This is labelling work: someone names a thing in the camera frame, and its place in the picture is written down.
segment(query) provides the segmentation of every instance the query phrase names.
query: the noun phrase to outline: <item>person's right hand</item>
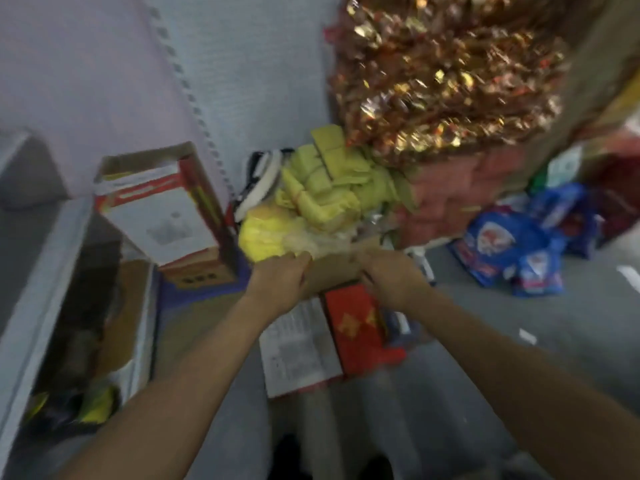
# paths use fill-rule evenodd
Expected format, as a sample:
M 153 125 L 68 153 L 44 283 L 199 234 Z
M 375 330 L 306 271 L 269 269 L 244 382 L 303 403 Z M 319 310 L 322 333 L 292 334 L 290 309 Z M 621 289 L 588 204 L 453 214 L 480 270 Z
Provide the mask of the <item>person's right hand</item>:
M 362 251 L 356 254 L 356 261 L 362 284 L 391 310 L 406 314 L 415 293 L 431 290 L 418 266 L 400 251 Z

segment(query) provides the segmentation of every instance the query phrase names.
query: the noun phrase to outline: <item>metal shelf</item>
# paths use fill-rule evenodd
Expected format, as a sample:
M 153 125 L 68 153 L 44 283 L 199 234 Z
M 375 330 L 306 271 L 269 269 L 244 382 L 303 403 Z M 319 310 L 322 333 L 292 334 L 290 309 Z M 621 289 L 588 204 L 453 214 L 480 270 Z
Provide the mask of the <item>metal shelf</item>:
M 91 214 L 91 197 L 0 212 L 0 472 L 49 345 Z

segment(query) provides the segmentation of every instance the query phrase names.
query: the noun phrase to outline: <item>copper tinsel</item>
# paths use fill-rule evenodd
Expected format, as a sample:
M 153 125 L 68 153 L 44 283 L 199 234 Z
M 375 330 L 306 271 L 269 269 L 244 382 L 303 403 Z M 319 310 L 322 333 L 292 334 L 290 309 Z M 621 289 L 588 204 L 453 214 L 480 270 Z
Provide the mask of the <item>copper tinsel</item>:
M 566 69 L 550 0 L 346 0 L 330 78 L 349 144 L 391 166 L 547 128 Z

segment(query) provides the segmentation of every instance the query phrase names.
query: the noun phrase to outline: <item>white panel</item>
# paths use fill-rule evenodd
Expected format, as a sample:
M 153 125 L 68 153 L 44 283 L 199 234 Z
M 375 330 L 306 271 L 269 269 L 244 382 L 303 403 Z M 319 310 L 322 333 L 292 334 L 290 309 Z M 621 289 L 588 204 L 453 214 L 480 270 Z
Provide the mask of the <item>white panel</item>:
M 308 142 L 329 122 L 322 30 L 339 0 L 144 1 L 236 192 L 247 155 Z

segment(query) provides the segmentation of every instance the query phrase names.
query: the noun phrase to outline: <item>wall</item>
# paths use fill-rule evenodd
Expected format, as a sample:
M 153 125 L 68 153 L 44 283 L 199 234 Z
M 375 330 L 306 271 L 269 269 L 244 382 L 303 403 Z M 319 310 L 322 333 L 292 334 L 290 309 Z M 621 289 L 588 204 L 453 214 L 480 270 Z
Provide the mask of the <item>wall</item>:
M 139 0 L 0 0 L 0 127 L 23 126 L 73 196 L 91 192 L 104 155 L 186 140 L 207 155 Z

